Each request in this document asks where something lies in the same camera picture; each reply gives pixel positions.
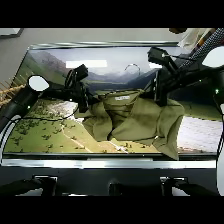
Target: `landscape picture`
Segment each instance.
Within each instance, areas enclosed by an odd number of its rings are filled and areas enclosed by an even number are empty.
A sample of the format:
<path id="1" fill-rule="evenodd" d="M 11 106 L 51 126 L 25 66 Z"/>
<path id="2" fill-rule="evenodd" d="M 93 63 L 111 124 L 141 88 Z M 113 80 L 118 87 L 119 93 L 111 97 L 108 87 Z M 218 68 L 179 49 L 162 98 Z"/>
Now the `landscape picture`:
<path id="1" fill-rule="evenodd" d="M 178 47 L 164 47 L 169 54 L 179 55 Z M 16 77 L 36 74 L 46 80 L 64 84 L 71 68 L 68 61 L 104 60 L 107 66 L 88 67 L 83 83 L 93 95 L 122 89 L 144 89 L 157 69 L 150 68 L 150 47 L 73 48 L 29 50 Z M 222 132 L 221 116 L 212 100 L 212 88 L 202 81 L 170 93 L 169 98 L 185 107 L 178 138 L 179 153 L 216 152 Z M 39 100 L 27 116 L 59 119 L 72 114 L 75 102 Z M 21 153 L 157 153 L 153 146 L 112 139 L 96 142 L 82 125 L 81 118 L 67 120 L 20 121 L 5 146 L 4 152 Z"/>

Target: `metal frame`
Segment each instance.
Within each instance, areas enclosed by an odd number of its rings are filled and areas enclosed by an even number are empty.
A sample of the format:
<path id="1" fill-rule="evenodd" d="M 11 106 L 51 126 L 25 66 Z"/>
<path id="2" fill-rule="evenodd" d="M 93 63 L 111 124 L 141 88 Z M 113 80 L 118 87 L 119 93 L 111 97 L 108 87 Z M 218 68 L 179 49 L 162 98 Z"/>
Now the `metal frame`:
<path id="1" fill-rule="evenodd" d="M 167 41 L 116 41 L 116 42 L 78 42 L 78 43 L 49 43 L 49 44 L 34 44 L 31 45 L 28 50 L 44 50 L 44 49 L 67 49 L 67 48 L 101 48 L 101 47 L 177 47 L 178 42 L 167 42 Z M 153 161 L 153 159 L 163 160 L 162 154 L 128 154 L 115 158 L 115 155 L 101 155 L 101 154 L 42 154 L 35 153 L 29 155 L 23 153 L 5 153 L 5 156 L 15 157 L 18 156 L 21 159 L 6 159 L 3 158 L 1 166 L 19 166 L 19 167 L 51 167 L 51 168 L 139 168 L 139 169 L 183 169 L 183 168 L 215 168 L 215 153 L 206 153 L 206 155 L 181 155 L 181 158 L 199 159 L 203 157 L 204 161 Z M 39 159 L 32 159 L 32 156 L 39 156 Z"/>

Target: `clothing label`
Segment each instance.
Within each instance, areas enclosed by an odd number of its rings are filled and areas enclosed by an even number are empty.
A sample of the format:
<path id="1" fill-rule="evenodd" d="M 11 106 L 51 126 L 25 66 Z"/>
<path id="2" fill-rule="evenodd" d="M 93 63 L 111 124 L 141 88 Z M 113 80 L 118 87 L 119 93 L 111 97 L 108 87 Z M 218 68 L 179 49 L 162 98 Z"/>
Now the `clothing label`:
<path id="1" fill-rule="evenodd" d="M 115 100 L 129 100 L 130 96 L 119 96 L 119 97 L 115 97 Z"/>

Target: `tabletop with landscape print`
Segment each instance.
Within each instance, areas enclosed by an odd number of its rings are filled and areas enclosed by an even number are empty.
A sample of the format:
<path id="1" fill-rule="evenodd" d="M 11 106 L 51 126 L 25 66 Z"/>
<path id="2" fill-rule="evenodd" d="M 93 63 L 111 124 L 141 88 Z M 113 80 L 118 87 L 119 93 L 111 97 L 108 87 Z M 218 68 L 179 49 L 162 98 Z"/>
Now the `tabletop with landscape print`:
<path id="1" fill-rule="evenodd" d="M 13 79 L 11 87 L 25 84 L 31 75 L 64 84 L 70 69 L 85 64 L 88 77 L 83 83 L 93 95 L 113 90 L 144 89 L 154 77 L 158 65 L 148 62 L 151 46 L 165 49 L 170 55 L 184 54 L 183 49 L 171 42 L 113 42 L 40 44 L 28 48 Z M 206 160 L 216 154 L 222 132 L 222 123 L 208 83 L 202 81 L 170 93 L 169 98 L 185 108 L 177 146 L 180 160 Z M 27 116 L 58 119 L 73 113 L 75 102 L 41 99 Z M 14 130 L 3 153 L 7 159 L 23 158 L 154 158 L 170 160 L 153 146 L 131 141 L 97 142 L 85 130 L 82 118 L 74 116 L 60 121 L 21 120 Z"/>

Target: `olive green garment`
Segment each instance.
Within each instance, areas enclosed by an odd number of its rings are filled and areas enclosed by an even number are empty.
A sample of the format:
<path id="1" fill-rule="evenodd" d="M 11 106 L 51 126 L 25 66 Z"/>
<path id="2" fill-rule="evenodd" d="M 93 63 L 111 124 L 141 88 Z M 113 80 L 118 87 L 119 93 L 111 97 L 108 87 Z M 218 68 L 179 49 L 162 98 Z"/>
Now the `olive green garment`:
<path id="1" fill-rule="evenodd" d="M 178 160 L 177 134 L 184 115 L 182 105 L 168 99 L 160 107 L 151 99 L 139 97 L 143 90 L 123 91 L 98 96 L 100 102 L 86 113 L 83 125 L 96 141 L 134 141 L 153 146 Z"/>

